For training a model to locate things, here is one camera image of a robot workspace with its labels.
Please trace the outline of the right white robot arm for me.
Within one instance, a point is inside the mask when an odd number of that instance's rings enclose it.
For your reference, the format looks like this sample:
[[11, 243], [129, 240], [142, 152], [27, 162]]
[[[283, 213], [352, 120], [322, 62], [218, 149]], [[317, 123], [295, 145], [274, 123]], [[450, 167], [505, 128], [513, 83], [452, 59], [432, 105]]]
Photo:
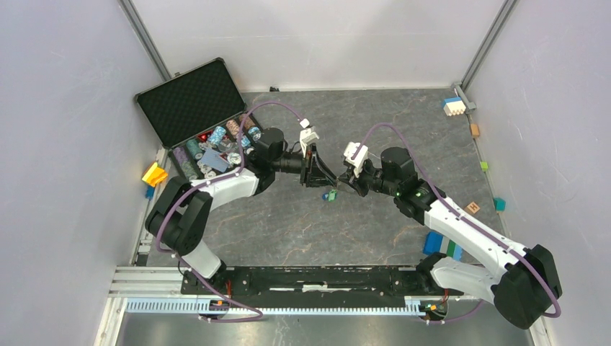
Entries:
[[529, 329], [558, 305], [562, 288], [548, 249], [512, 241], [464, 211], [419, 178], [406, 148], [385, 149], [379, 168], [367, 155], [367, 146], [349, 143], [343, 153], [347, 170], [340, 182], [361, 197], [369, 192], [392, 197], [404, 216], [446, 236], [479, 262], [469, 265], [440, 252], [429, 255], [416, 268], [421, 292], [434, 294], [444, 288], [466, 293], [494, 305], [520, 329]]

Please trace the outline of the green key tag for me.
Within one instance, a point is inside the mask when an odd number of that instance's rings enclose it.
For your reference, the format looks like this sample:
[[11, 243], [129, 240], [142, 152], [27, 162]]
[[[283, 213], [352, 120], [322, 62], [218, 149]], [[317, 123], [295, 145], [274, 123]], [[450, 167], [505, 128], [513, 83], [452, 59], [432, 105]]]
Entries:
[[336, 199], [336, 195], [337, 195], [337, 191], [336, 190], [331, 190], [328, 192], [326, 199], [331, 202], [334, 201]]

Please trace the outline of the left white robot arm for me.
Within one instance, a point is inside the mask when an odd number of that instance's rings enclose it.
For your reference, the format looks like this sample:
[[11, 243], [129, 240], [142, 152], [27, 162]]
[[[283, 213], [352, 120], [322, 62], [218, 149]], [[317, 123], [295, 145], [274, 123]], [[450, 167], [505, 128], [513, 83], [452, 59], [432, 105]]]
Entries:
[[160, 236], [162, 244], [200, 274], [198, 283], [208, 293], [219, 293], [226, 286], [224, 263], [203, 240], [211, 211], [264, 192], [278, 172], [298, 175], [305, 187], [336, 184], [336, 175], [319, 159], [315, 143], [289, 151], [284, 133], [277, 128], [264, 129], [243, 162], [244, 169], [236, 168], [212, 182], [171, 178], [145, 221], [148, 233]]

